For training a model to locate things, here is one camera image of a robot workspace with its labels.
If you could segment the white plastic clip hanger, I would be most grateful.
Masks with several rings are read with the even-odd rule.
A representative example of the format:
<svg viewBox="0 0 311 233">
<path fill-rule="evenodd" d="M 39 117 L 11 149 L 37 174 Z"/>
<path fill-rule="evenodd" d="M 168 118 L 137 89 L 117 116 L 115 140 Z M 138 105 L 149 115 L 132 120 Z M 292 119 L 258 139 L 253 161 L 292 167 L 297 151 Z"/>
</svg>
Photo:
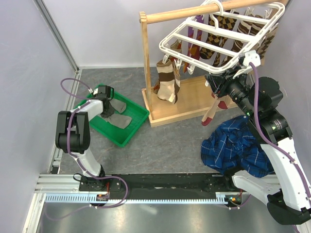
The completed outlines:
<svg viewBox="0 0 311 233">
<path fill-rule="evenodd" d="M 275 37 L 285 5 L 272 2 L 259 6 L 264 13 L 255 15 L 255 6 L 244 12 L 220 10 L 189 17 L 159 43 L 164 53 L 157 65 L 183 68 L 190 74 L 197 67 L 209 73 L 222 73 L 238 64 L 243 56 L 255 56 L 257 66 Z"/>
</svg>

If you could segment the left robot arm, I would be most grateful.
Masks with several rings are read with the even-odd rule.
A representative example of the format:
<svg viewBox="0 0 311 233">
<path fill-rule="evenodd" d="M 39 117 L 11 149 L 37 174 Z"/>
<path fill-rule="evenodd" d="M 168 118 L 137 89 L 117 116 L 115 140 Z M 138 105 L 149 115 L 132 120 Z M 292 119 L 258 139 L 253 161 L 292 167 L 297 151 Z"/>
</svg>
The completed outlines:
<svg viewBox="0 0 311 233">
<path fill-rule="evenodd" d="M 90 177 L 90 186 L 96 191 L 105 189 L 107 180 L 103 166 L 98 163 L 90 150 L 90 124 L 98 115 L 112 115 L 110 101 L 114 98 L 114 88 L 99 85 L 91 92 L 91 98 L 70 111 L 60 111 L 57 116 L 55 145 L 70 155 Z"/>
</svg>

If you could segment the cream brown striped sock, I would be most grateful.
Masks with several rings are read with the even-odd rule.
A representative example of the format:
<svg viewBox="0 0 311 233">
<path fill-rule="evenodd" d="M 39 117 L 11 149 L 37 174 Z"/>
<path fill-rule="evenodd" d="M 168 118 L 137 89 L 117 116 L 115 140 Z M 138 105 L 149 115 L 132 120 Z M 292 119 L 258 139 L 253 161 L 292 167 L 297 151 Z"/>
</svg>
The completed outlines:
<svg viewBox="0 0 311 233">
<path fill-rule="evenodd" d="M 249 21 L 240 21 L 237 32 L 247 35 L 255 36 L 263 27 L 263 24 L 254 23 Z M 234 40 L 231 51 L 239 52 L 246 42 L 240 40 Z"/>
</svg>

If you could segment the beige sock maroon toe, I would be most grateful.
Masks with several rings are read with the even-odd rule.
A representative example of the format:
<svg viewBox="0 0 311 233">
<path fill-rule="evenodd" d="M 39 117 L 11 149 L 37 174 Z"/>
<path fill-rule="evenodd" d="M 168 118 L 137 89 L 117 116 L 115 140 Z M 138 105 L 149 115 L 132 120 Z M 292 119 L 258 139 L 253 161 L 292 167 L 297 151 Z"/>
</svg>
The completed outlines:
<svg viewBox="0 0 311 233">
<path fill-rule="evenodd" d="M 226 110 L 229 108 L 231 102 L 231 98 L 228 95 L 219 98 L 212 93 L 211 96 L 213 97 L 213 104 L 202 118 L 201 124 L 203 126 L 207 126 L 213 120 L 218 108 Z"/>
</svg>

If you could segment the blue plaid shirt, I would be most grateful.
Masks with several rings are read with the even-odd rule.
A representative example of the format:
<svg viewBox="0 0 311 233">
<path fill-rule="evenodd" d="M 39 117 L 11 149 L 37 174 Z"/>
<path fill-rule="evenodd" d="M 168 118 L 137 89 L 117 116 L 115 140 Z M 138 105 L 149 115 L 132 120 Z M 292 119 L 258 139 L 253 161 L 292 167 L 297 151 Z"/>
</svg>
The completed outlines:
<svg viewBox="0 0 311 233">
<path fill-rule="evenodd" d="M 221 123 L 201 144 L 203 164 L 222 174 L 235 167 L 258 178 L 273 173 L 268 156 L 250 132 L 247 122 L 246 116 L 237 116 Z"/>
</svg>

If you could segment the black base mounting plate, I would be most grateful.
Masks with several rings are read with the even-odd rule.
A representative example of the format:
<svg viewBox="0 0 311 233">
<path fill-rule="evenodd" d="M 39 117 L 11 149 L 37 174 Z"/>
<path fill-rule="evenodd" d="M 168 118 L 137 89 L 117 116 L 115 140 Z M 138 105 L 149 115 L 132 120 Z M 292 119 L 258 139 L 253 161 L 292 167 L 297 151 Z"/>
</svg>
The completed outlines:
<svg viewBox="0 0 311 233">
<path fill-rule="evenodd" d="M 74 178 L 79 182 L 79 191 L 118 192 L 134 189 L 182 189 L 202 192 L 237 192 L 231 178 L 219 173 L 158 173 L 158 174 L 114 174 L 105 180 L 81 176 Z"/>
</svg>

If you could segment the green plastic tray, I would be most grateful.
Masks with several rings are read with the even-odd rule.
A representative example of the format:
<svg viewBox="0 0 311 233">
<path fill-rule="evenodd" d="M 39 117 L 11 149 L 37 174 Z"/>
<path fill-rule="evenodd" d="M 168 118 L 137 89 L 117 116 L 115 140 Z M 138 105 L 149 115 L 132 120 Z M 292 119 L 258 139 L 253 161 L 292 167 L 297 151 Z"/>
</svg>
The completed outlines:
<svg viewBox="0 0 311 233">
<path fill-rule="evenodd" d="M 122 115 L 131 117 L 132 120 L 130 124 L 125 129 L 121 129 L 106 122 L 100 116 L 94 117 L 89 124 L 91 128 L 102 134 L 117 146 L 125 147 L 148 118 L 150 113 L 147 109 L 141 107 L 117 91 L 114 92 L 114 99 L 120 100 L 126 104 L 126 109 Z"/>
</svg>

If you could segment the wooden clothes rack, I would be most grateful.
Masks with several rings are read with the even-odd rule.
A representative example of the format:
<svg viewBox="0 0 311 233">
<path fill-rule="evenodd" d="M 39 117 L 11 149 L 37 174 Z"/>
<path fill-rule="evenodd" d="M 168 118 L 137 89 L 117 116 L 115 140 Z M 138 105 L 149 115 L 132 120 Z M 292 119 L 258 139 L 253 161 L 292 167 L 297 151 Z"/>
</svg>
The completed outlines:
<svg viewBox="0 0 311 233">
<path fill-rule="evenodd" d="M 263 54 L 285 12 L 285 0 L 206 0 L 201 5 L 156 14 L 140 12 L 146 87 L 142 90 L 152 127 L 197 116 L 204 125 L 216 111 L 232 108 L 227 97 L 215 98 L 203 76 L 181 80 L 195 69 L 221 74 L 238 67 L 234 76 L 248 74 L 263 63 Z M 148 25 L 180 19 L 158 47 L 158 80 L 151 83 Z"/>
</svg>

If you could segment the grey sock black stripes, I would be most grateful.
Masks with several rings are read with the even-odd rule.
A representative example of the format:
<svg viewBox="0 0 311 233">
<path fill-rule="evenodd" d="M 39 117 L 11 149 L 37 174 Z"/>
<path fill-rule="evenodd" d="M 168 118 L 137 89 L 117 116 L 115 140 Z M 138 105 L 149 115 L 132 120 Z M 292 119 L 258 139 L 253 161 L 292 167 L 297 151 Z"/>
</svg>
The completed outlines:
<svg viewBox="0 0 311 233">
<path fill-rule="evenodd" d="M 118 99 L 112 99 L 109 101 L 113 107 L 115 113 L 122 114 L 126 110 L 126 103 Z"/>
</svg>

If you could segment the beige sock maroon purple stripes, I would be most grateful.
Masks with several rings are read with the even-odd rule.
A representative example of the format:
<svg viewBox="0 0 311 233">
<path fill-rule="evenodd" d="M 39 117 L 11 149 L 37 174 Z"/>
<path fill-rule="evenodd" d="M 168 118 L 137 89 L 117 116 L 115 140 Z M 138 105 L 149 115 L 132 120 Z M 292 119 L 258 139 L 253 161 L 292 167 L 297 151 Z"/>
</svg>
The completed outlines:
<svg viewBox="0 0 311 233">
<path fill-rule="evenodd" d="M 154 86 L 154 93 L 160 100 L 175 104 L 180 90 L 180 74 L 175 64 L 175 57 L 171 55 L 166 62 L 162 60 L 156 64 L 158 81 Z"/>
</svg>

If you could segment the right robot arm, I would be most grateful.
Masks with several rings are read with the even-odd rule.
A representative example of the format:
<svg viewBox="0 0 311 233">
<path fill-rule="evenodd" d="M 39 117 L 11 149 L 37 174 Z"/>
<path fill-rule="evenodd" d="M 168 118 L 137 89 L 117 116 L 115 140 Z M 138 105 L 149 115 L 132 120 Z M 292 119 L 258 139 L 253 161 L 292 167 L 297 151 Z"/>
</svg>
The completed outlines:
<svg viewBox="0 0 311 233">
<path fill-rule="evenodd" d="M 224 175 L 223 187 L 247 191 L 281 225 L 311 218 L 311 185 L 297 157 L 288 121 L 276 109 L 283 98 L 276 80 L 232 70 L 207 74 L 215 97 L 228 97 L 243 115 L 221 123 L 201 144 L 204 165 Z"/>
</svg>

